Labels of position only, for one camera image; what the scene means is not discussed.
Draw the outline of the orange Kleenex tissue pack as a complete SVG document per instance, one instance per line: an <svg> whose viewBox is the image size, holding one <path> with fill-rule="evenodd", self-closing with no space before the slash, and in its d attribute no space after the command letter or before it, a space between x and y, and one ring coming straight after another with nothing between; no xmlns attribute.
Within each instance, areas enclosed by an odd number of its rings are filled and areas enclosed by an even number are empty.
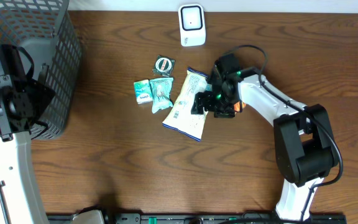
<svg viewBox="0 0 358 224"><path fill-rule="evenodd" d="M238 101L236 104L234 104L234 111L235 113L241 113L245 107L246 104L244 102Z"/></svg>

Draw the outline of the large white snack bag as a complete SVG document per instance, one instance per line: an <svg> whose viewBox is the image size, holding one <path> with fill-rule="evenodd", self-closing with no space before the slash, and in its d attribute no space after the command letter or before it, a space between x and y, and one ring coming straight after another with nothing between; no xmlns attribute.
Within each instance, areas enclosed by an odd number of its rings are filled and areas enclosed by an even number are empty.
<svg viewBox="0 0 358 224"><path fill-rule="evenodd" d="M177 97L173 108L162 122L166 128L173 129L198 142L201 141L207 112L192 114L195 95L212 90L211 84L207 83L208 76L203 72L187 68L187 76Z"/></svg>

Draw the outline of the teal snack packet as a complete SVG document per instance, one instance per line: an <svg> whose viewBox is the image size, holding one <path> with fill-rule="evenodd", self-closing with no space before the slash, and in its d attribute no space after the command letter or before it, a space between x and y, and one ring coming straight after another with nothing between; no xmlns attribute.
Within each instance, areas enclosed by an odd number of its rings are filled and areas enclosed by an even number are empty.
<svg viewBox="0 0 358 224"><path fill-rule="evenodd" d="M156 78L150 81L150 86L153 95L152 113L155 114L158 110L164 110L173 107L170 99L170 92L172 90L173 78Z"/></svg>

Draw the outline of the teal Kleenex tissue pack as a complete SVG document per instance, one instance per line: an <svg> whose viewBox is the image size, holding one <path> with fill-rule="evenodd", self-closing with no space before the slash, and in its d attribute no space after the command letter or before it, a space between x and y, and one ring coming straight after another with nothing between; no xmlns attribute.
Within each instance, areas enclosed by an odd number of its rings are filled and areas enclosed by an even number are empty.
<svg viewBox="0 0 358 224"><path fill-rule="evenodd" d="M138 104L150 103L153 100L149 80L134 82L136 102Z"/></svg>

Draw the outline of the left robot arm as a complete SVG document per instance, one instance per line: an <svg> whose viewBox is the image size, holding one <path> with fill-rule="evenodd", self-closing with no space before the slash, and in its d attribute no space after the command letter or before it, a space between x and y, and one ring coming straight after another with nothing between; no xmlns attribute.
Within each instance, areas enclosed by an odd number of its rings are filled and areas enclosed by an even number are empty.
<svg viewBox="0 0 358 224"><path fill-rule="evenodd" d="M21 56L30 62L24 69ZM0 223L48 223L31 156L31 128L38 124L55 92L34 80L27 51L0 44Z"/></svg>

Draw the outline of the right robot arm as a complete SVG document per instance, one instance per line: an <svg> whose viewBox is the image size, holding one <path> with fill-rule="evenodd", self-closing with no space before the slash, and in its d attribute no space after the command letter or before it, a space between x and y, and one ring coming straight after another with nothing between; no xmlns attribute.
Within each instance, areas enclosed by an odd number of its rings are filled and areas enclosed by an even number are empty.
<svg viewBox="0 0 358 224"><path fill-rule="evenodd" d="M210 111L216 118L234 118L250 106L273 127L275 161L284 182L270 222L311 223L317 188L336 183L344 167L326 109L293 100L261 69L242 68L233 53L215 61L208 83L212 89L195 95L192 114Z"/></svg>

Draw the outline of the white barcode scanner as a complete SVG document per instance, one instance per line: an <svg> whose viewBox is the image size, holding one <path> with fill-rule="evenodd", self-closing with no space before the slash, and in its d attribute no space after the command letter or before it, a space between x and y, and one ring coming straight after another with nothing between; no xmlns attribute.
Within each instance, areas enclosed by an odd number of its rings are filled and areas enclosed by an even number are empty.
<svg viewBox="0 0 358 224"><path fill-rule="evenodd" d="M180 42L183 47L195 47L206 42L204 8L200 4L185 4L178 9Z"/></svg>

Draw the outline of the round tape packet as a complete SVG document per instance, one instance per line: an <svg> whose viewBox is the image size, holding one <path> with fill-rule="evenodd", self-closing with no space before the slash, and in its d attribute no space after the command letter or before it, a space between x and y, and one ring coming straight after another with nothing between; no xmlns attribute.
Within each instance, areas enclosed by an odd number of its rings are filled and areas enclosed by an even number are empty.
<svg viewBox="0 0 358 224"><path fill-rule="evenodd" d="M170 77L172 75L175 66L175 59L157 55L157 59L152 69L155 75L161 75L163 77Z"/></svg>

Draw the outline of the dark grey mesh basket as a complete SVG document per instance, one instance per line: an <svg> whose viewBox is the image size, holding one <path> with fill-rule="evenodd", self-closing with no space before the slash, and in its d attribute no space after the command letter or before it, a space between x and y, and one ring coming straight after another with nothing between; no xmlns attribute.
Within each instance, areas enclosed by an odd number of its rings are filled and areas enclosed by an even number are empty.
<svg viewBox="0 0 358 224"><path fill-rule="evenodd" d="M34 139L63 134L76 87L82 49L64 0L0 0L0 44L23 47L33 61L22 58L25 70L55 92L40 120L32 126Z"/></svg>

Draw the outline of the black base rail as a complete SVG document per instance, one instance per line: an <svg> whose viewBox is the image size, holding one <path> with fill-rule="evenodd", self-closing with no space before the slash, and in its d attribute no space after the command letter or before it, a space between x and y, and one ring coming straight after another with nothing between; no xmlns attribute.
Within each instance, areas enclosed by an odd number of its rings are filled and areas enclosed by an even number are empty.
<svg viewBox="0 0 358 224"><path fill-rule="evenodd" d="M73 218L76 218L74 215L47 215L50 223L71 223ZM245 223L279 223L272 222L277 221L278 216L275 213L265 213L265 212L246 212L242 215L230 214L230 215L141 215L138 213L117 213L114 216L104 216L105 223L118 223L118 224L183 224L183 223L222 223L226 221L241 221L245 219ZM328 224L346 224L345 215L310 215L309 219L303 223L328 223Z"/></svg>

